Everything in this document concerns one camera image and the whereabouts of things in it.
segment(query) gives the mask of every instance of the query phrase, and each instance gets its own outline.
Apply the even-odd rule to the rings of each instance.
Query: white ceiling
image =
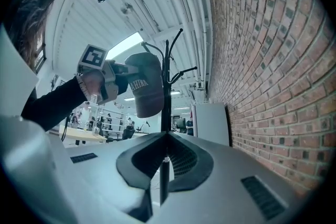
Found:
[[[195,65],[198,70],[186,73],[173,85],[172,88],[182,94],[172,96],[172,108],[190,106],[190,90],[194,92],[196,102],[201,103],[205,100],[205,84],[201,84],[202,76],[204,77],[201,66],[205,65],[205,48],[200,7],[203,7],[206,23],[206,73],[211,66],[212,25],[209,0],[202,0],[200,5],[198,3],[197,0],[107,0],[104,3],[98,3],[97,0],[57,0],[47,23],[47,48],[52,48],[47,50],[47,57],[53,60],[54,71],[68,80],[76,73],[77,63],[87,44],[111,49],[125,38],[139,32],[145,41],[163,51],[164,41],[168,39],[171,43],[178,30],[183,28],[184,31],[172,50],[174,61],[171,61],[171,77]],[[201,30],[201,38],[196,38],[195,27],[198,33]],[[161,58],[156,50],[150,48],[150,51]],[[140,45],[117,56],[116,62],[123,63],[129,55],[138,52],[144,52]],[[117,98],[117,102],[133,108],[134,101],[124,101],[130,97],[133,94],[128,89]],[[177,112],[187,111],[175,110],[173,114]]]

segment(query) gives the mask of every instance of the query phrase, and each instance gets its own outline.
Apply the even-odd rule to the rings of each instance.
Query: ceiling light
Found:
[[[142,41],[143,39],[140,34],[138,32],[134,33],[132,36],[129,36],[127,39],[124,39],[120,43],[116,44],[112,49],[110,49],[107,53],[106,60],[115,58],[119,54],[122,54]]]

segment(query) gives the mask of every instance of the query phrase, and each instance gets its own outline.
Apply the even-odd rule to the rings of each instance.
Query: bracelet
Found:
[[[85,83],[83,82],[81,77],[76,77],[77,82],[79,84],[80,89],[82,90],[83,94],[85,95],[85,98],[90,101],[91,100],[91,95],[89,94],[88,89],[86,88]]]

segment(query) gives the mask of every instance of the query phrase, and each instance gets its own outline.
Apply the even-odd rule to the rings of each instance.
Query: hand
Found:
[[[90,95],[100,95],[100,87],[104,83],[104,76],[99,70],[93,70],[81,75]]]

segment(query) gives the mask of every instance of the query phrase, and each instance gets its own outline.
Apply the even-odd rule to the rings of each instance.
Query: computer monitor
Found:
[[[183,118],[183,119],[176,119],[176,128],[178,128],[178,129],[185,129],[185,118]]]

